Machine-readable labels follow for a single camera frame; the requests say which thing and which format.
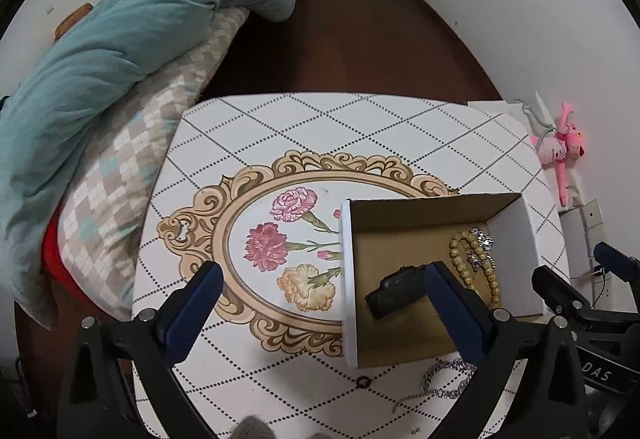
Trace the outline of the teal duvet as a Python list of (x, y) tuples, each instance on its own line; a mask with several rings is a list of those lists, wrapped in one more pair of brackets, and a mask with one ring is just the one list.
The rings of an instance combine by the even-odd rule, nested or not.
[(41, 270), (47, 225), (99, 117), (135, 84), (201, 43), (215, 12), (286, 20), (295, 0), (101, 0), (1, 109), (1, 284), (45, 329), (58, 321)]

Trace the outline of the pink panther plush toy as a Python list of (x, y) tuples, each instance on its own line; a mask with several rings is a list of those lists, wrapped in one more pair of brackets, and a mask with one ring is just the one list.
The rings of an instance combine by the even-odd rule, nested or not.
[(551, 167), (555, 173), (556, 190), (560, 206), (567, 207), (568, 190), (566, 171), (570, 164), (585, 155), (586, 143), (582, 132), (570, 120), (574, 107), (568, 102), (561, 103), (561, 115), (556, 124), (545, 122), (534, 111), (530, 111), (537, 124), (544, 129), (541, 135), (531, 136), (539, 161), (544, 167)]

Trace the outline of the brown wooden headboard piece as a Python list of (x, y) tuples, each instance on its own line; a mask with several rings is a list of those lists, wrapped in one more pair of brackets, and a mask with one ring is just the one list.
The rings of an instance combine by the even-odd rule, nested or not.
[(62, 36), (64, 36), (73, 26), (75, 26), (85, 16), (88, 16), (93, 10), (93, 6), (90, 3), (84, 3), (65, 19), (54, 30), (53, 43), (56, 43)]

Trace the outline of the red blanket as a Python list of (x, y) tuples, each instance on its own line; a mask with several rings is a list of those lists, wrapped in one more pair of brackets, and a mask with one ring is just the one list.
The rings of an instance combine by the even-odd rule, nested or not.
[(66, 292), (69, 292), (70, 295), (73, 295), (83, 303), (88, 303), (89, 306), (96, 309), (98, 306), (81, 291), (81, 288), (62, 262), (60, 247), (58, 246), (58, 222), (60, 221), (60, 214), (61, 208), (58, 207), (53, 213), (47, 225), (46, 232), (44, 233), (41, 248), (42, 268), (52, 280), (63, 286)]

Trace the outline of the white wall socket strip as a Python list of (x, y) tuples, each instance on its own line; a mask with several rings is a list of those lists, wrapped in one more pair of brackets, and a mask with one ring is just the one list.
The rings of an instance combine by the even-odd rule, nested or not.
[(634, 310), (628, 285), (612, 273), (597, 274), (593, 248), (606, 240), (604, 218), (597, 199), (560, 215), (570, 284), (596, 309)]

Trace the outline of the white patterned tablecloth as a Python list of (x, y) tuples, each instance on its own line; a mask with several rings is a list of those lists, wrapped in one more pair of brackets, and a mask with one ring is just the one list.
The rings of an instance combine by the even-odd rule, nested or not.
[(567, 273), (554, 195), (509, 115), (349, 92), (203, 102), (183, 115), (153, 188), (132, 308), (160, 306), (203, 261), (224, 267), (224, 294), (174, 370), (220, 437), (254, 415), (280, 438), (425, 438), (463, 374), (440, 370), (423, 396), (427, 361), (347, 365), (340, 208), (457, 193), (520, 193), (540, 259)]

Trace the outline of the checkered bed sheet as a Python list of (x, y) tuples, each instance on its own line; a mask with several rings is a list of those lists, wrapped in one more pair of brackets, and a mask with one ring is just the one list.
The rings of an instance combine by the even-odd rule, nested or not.
[(243, 7), (218, 10), (201, 43), (110, 107), (58, 205), (65, 268), (81, 291), (117, 320), (131, 315), (142, 225), (171, 139), (249, 15)]

